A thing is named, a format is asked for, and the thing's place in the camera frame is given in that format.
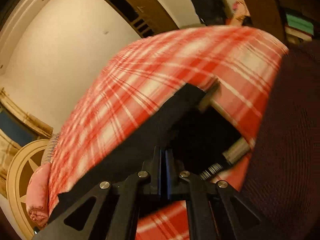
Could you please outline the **patterned curtain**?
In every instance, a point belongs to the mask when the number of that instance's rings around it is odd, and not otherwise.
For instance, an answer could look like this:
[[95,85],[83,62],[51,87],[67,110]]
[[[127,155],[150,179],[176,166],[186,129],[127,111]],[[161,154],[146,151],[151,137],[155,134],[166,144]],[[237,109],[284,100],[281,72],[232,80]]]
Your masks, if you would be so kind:
[[1,195],[7,197],[7,175],[14,156],[32,141],[51,138],[53,128],[18,107],[4,88],[1,88],[0,101]]

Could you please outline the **black bag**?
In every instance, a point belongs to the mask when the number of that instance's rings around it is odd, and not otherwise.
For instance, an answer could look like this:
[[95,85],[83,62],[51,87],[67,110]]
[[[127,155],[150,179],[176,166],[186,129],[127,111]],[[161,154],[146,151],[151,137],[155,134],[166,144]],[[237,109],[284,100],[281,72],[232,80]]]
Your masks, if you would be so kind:
[[202,24],[225,25],[227,15],[223,0],[191,0],[195,12]]

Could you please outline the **brown wooden door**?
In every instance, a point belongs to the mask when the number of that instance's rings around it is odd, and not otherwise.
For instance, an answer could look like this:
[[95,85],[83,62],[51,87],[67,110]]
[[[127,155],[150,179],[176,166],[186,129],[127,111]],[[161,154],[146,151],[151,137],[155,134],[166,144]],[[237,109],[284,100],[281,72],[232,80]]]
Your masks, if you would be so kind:
[[104,0],[141,37],[177,30],[178,26],[158,0]]

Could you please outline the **red plaid bed sheet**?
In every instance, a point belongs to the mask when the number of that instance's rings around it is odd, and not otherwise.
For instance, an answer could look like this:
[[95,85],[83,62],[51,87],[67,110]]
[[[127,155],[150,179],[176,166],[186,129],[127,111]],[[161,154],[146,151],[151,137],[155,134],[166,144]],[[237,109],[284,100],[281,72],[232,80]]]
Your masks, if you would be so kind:
[[125,178],[136,152],[116,147],[157,117],[137,146],[146,146],[169,115],[218,79],[218,107],[253,146],[287,47],[250,27],[213,26],[138,40],[116,54],[61,128],[48,180],[49,218],[72,200],[89,171]]

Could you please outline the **pink folded quilt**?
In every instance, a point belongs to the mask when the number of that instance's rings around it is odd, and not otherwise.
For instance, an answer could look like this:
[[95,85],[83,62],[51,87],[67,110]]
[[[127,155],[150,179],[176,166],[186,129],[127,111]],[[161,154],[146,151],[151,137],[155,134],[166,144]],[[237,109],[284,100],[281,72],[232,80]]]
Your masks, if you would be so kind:
[[44,228],[49,219],[48,181],[51,163],[38,167],[29,180],[26,193],[26,211],[29,218],[39,227]]

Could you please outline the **black pants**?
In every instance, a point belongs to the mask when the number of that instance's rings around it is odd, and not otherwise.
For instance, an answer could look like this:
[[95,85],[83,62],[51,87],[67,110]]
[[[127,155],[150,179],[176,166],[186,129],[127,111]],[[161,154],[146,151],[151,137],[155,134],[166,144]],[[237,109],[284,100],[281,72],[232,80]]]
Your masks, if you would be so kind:
[[255,239],[319,239],[319,42],[282,59],[241,193],[266,217]]

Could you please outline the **cream wooden headboard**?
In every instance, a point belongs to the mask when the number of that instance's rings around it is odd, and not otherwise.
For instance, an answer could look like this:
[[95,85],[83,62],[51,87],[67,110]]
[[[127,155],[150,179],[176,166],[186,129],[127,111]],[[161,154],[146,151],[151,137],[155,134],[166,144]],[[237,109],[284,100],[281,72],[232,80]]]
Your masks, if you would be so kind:
[[29,180],[41,165],[48,139],[35,140],[23,146],[13,157],[7,174],[7,199],[15,222],[26,239],[34,236],[35,223],[26,211],[26,192]]

